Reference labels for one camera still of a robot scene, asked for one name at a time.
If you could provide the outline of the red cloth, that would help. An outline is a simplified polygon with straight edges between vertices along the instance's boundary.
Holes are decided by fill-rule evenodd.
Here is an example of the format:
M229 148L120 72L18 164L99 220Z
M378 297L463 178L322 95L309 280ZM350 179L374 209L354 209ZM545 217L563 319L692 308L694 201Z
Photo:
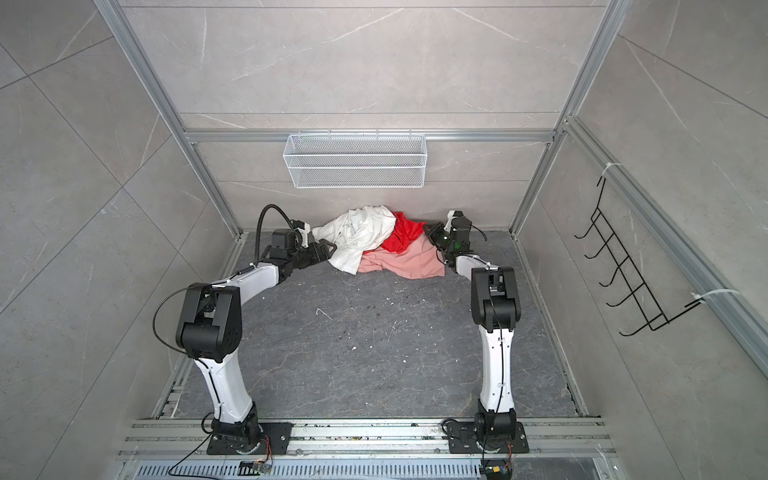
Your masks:
M394 212L393 215L394 229L380 247L387 252L400 254L424 233L426 223L410 220L403 212Z

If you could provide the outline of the white cloth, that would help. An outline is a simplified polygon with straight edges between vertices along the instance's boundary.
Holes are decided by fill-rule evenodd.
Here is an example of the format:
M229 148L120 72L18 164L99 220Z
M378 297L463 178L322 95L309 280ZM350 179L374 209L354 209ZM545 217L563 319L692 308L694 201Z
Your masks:
M316 240L336 246L329 263L345 273L355 275L363 253L375 250L393 233L395 215L385 206L365 206L349 210L321 227L314 227Z

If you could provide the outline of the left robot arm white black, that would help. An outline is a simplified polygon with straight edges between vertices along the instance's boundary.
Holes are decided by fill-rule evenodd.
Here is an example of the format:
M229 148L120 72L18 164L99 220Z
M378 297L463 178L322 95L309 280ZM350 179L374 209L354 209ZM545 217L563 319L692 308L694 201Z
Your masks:
M335 250L335 244L316 240L309 231L278 229L247 267L224 280L186 288L175 342L204 377L213 405L211 440L216 450L250 454L265 445L267 436L239 365L242 306L294 270L330 260Z

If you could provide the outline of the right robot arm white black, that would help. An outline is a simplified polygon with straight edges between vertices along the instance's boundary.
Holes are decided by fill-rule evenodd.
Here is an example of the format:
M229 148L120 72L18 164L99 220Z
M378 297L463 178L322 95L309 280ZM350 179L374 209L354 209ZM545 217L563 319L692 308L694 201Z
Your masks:
M482 386L471 438L481 452L496 452L517 437L511 359L515 327L521 317L516 274L483 259L470 248L473 225L464 217L424 227L437 259L470 281L470 313L482 346Z

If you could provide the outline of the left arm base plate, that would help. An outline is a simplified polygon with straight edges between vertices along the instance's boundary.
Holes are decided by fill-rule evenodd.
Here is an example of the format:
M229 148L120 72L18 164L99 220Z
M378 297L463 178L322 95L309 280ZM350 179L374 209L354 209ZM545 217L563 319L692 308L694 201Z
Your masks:
M275 455L287 453L293 424L289 422L222 423L214 420L208 455Z

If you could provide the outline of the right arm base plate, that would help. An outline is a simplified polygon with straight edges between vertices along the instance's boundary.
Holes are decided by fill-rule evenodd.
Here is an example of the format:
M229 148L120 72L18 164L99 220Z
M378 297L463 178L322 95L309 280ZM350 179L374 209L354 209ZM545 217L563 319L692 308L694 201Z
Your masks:
M443 435L448 440L451 454L525 454L530 452L524 426L517 422L514 429L502 424L500 428L482 431L473 421L444 419L440 423Z

